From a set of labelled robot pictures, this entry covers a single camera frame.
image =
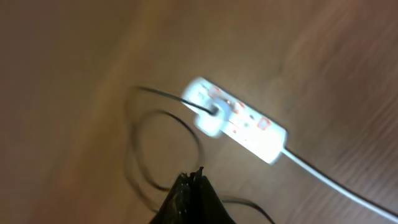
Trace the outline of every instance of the wire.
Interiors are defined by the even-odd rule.
[[[356,194],[355,192],[347,189],[346,187],[342,186],[341,184],[329,178],[326,174],[323,174],[318,169],[311,166],[309,163],[305,162],[302,158],[300,158],[298,155],[295,155],[292,151],[288,150],[287,148],[283,149],[282,152],[287,157],[291,158],[300,167],[304,168],[310,174],[314,175],[316,178],[320,179],[322,182],[329,185],[331,188],[337,190],[339,193],[343,194],[344,196],[348,197],[354,202],[376,212],[377,214],[383,216],[384,218],[387,218],[393,221],[394,223],[398,223],[398,216],[394,212],[391,212],[388,209],[381,207],[380,205],[376,205],[374,202],[371,202],[368,199],[363,198],[362,196]]]
[[[275,222],[272,220],[272,218],[266,213],[266,211],[264,211],[260,206],[258,206],[256,203],[247,200],[247,199],[243,199],[243,198],[238,198],[238,197],[231,197],[231,196],[224,196],[221,197],[221,201],[223,203],[236,203],[236,204],[240,204],[240,205],[246,205],[248,207],[254,208],[256,209],[259,213],[261,213],[262,215],[264,215],[268,221],[271,224],[275,224]]]
[[[194,106],[194,107],[198,108],[199,110],[206,111],[210,115],[212,115],[216,112],[216,111],[212,111],[207,108],[204,108],[202,106],[196,105],[192,102],[189,102],[189,101],[179,98],[177,96],[174,96],[174,95],[171,95],[171,94],[159,91],[159,90],[155,90],[152,88],[136,86],[136,87],[132,87],[131,89],[129,89],[129,93],[134,90],[147,91],[147,92],[158,94],[160,96],[170,98],[172,100],[177,100],[179,102],[186,103],[190,106]],[[126,149],[126,156],[125,156],[125,161],[124,161],[124,169],[125,169],[124,173],[127,178],[127,181],[129,182],[130,186],[132,187],[133,191],[136,192],[136,194],[142,200],[142,202],[146,205],[146,207],[149,210],[157,213],[158,212],[157,207],[159,207],[159,206],[153,200],[151,200],[148,196],[145,195],[145,193],[141,190],[141,188],[139,187],[139,184],[133,177],[132,164],[131,164],[131,161],[133,160],[132,156],[136,157],[138,168],[141,171],[141,173],[147,183],[149,183],[152,187],[154,187],[158,190],[162,190],[162,191],[169,191],[170,187],[161,186],[160,184],[156,183],[156,181],[152,178],[152,175],[150,174],[147,166],[144,164],[143,155],[142,155],[142,151],[141,151],[141,145],[139,144],[140,130],[143,128],[143,126],[146,125],[146,122],[149,119],[151,119],[153,116],[166,115],[166,116],[169,116],[169,117],[173,118],[174,120],[176,120],[179,124],[181,124],[191,134],[191,136],[194,138],[195,143],[197,145],[198,160],[195,163],[194,168],[197,168],[199,166],[199,164],[203,161],[203,154],[204,154],[203,146],[199,140],[199,137],[195,134],[195,132],[193,132],[193,130],[189,127],[189,125],[187,125],[179,117],[177,117],[174,114],[169,113],[167,111],[152,110],[152,111],[146,113],[141,119],[138,120],[138,122],[136,122],[136,123],[133,122],[132,119],[129,119],[129,114],[131,113],[129,111],[129,107],[128,107],[129,100],[130,100],[130,98],[129,98],[129,95],[127,94],[127,98],[126,98],[125,105],[124,105],[124,115],[125,115],[126,119],[128,120],[127,130],[128,130],[130,141],[129,141],[129,144]],[[249,200],[242,199],[242,198],[237,198],[237,197],[223,197],[223,198],[221,198],[221,201],[223,203],[237,203],[237,204],[246,205],[248,207],[254,208],[257,211],[259,211],[261,214],[263,214],[269,220],[269,222],[271,224],[275,224],[275,222],[272,220],[272,218],[260,206],[258,206],[254,202],[251,202]]]

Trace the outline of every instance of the wooden floor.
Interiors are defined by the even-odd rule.
[[[1,223],[147,223],[154,214],[123,174],[127,88],[180,95],[196,77],[254,105],[288,130],[291,150],[398,213],[398,2],[28,4],[0,13]],[[136,117],[151,108],[193,126],[190,110],[152,95],[139,97]],[[196,131],[218,193],[255,201],[278,224],[391,223],[285,156],[271,166]],[[168,118],[148,125],[142,146],[165,184],[197,156]],[[250,208],[226,208],[236,223],[266,223]]]

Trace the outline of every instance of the extension cord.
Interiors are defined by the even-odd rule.
[[[398,223],[398,217],[393,212],[348,190],[286,149],[287,131],[284,128],[220,87],[204,78],[197,78],[188,85],[182,98],[208,110],[211,107],[217,107],[218,113],[209,114],[198,109],[197,106],[194,107],[183,102],[197,114],[195,118],[196,127],[208,136],[217,138],[221,133],[225,133],[268,164],[274,163],[282,152],[303,169],[344,196],[394,223]]]

